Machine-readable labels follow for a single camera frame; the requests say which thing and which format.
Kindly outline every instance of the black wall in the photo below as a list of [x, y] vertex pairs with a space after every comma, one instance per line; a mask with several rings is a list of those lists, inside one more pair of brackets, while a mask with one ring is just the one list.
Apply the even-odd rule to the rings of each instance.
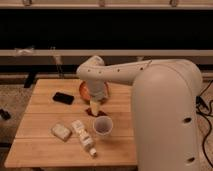
[[0, 49], [213, 49], [213, 11], [0, 10]]

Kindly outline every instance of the brown object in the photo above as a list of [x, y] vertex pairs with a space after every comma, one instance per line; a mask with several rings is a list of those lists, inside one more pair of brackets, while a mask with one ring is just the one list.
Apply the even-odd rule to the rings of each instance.
[[[20, 167], [77, 167], [137, 165], [130, 113], [130, 86], [111, 84], [110, 99], [101, 109], [113, 119], [114, 127], [109, 143], [97, 138], [93, 131], [94, 117], [88, 117], [88, 104], [80, 98], [80, 80], [40, 79], [19, 125], [10, 152], [5, 161], [7, 168]], [[75, 96], [72, 106], [55, 103], [56, 91]], [[81, 120], [95, 141], [98, 157], [85, 153], [76, 134], [62, 143], [51, 134], [55, 123], [70, 125]]]
[[97, 115], [97, 116], [92, 114], [91, 108], [88, 108], [88, 109], [86, 109], [85, 111], [87, 112], [88, 115], [93, 116], [93, 117], [107, 116], [107, 114], [104, 113], [104, 112], [101, 111], [101, 110], [98, 112], [98, 115]]
[[[85, 100], [87, 103], [89, 103], [90, 95], [89, 95], [89, 90], [88, 90], [88, 87], [87, 87], [87, 84], [85, 81], [82, 81], [82, 83], [80, 84], [79, 93], [81, 95], [81, 98], [83, 100]], [[106, 82], [105, 82], [105, 93], [106, 93], [107, 97], [109, 97], [109, 87]], [[102, 99], [101, 103], [104, 103], [106, 100], [107, 100], [106, 98]]]

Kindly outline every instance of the floor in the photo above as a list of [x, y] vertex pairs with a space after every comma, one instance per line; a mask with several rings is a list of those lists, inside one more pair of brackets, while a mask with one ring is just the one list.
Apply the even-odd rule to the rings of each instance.
[[[12, 80], [5, 82], [0, 77], [0, 108], [9, 111], [12, 114], [12, 118], [8, 121], [3, 121], [0, 118], [0, 140], [5, 142], [12, 142], [18, 128], [18, 125], [21, 121], [22, 114], [28, 104], [31, 93], [33, 91], [34, 85], [28, 89], [23, 88], [23, 84], [20, 84], [21, 81]], [[203, 98], [206, 101], [213, 99], [213, 85], [205, 92]], [[208, 127], [206, 121], [198, 116], [198, 125], [199, 125], [199, 142], [203, 135], [206, 133]], [[206, 143], [207, 153], [210, 159], [213, 161], [213, 135], [208, 138]], [[0, 148], [0, 171], [31, 171], [30, 168], [23, 169], [6, 169], [4, 168], [4, 160], [8, 154], [7, 149]], [[201, 161], [201, 171], [212, 171], [213, 169], [208, 165], [206, 159], [203, 156], [202, 151], [200, 150], [200, 161]], [[45, 168], [45, 171], [62, 171], [62, 170], [71, 170], [71, 171], [132, 171], [134, 167], [100, 167], [100, 168]]]

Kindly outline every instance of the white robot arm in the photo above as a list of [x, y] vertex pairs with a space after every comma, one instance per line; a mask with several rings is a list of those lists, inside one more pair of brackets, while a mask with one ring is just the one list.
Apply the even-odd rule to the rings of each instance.
[[140, 171], [199, 171], [195, 99], [199, 69], [187, 60], [148, 60], [105, 66], [93, 56], [79, 66], [92, 100], [104, 82], [132, 85], [131, 109]]

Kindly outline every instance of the small box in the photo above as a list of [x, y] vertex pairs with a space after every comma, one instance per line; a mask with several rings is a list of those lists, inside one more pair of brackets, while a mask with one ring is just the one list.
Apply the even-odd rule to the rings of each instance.
[[64, 142], [67, 141], [72, 134], [72, 131], [70, 129], [59, 123], [55, 124], [52, 127], [51, 132], [53, 135], [60, 138]]

